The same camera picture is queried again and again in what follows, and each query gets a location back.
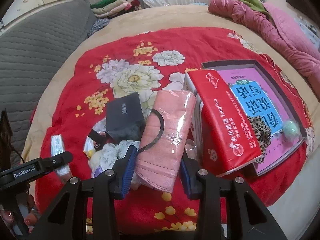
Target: metal screw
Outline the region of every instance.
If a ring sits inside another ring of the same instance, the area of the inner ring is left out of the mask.
[[[70,183],[71,183],[71,184],[76,184],[78,181],[79,181],[79,179],[78,179],[77,177],[72,177],[72,178],[70,179]]]
[[[205,170],[205,169],[201,169],[201,170],[198,171],[198,173],[199,173],[200,175],[202,175],[202,176],[205,176],[205,175],[208,174],[208,171]]]
[[[104,174],[106,174],[107,176],[112,176],[113,174],[115,174],[115,172],[113,169],[109,169],[109,170],[106,170]]]
[[[235,178],[235,181],[236,181],[237,183],[241,184],[241,183],[244,182],[244,179],[241,178],[241,177],[236,177],[236,178]]]

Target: white logo on red package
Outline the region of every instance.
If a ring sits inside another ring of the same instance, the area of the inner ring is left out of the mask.
[[[216,162],[218,160],[218,155],[215,150],[208,149],[208,153],[210,154],[210,159]]]
[[[216,78],[215,76],[213,76],[212,74],[208,73],[206,76],[205,76],[208,81],[213,85],[214,88],[217,88],[218,87],[218,78]]]
[[[244,152],[244,149],[241,144],[230,143],[229,147],[232,148],[232,152],[235,156],[241,156]]]

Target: pink face mask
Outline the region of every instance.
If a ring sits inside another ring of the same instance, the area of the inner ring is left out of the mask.
[[[172,192],[195,104],[196,98],[189,91],[158,91],[153,108],[164,119],[164,132],[151,148],[138,155],[135,168],[137,175],[152,187]],[[151,113],[140,148],[151,143],[159,130],[160,120]]]

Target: green towel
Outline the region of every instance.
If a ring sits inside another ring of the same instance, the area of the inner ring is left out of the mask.
[[[113,3],[117,0],[102,0],[100,2],[97,2],[95,4],[90,4],[90,8],[101,8],[101,7],[105,7],[106,5]]]
[[[252,10],[263,13],[264,15],[272,18],[270,13],[264,8],[263,4],[258,0],[239,0],[249,6]]]

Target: leopard print fabric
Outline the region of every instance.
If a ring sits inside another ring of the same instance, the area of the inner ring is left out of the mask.
[[[259,142],[260,150],[262,152],[262,157],[256,160],[257,163],[263,163],[264,157],[266,156],[266,148],[271,143],[271,129],[262,120],[261,116],[250,117],[247,116],[254,134]]]

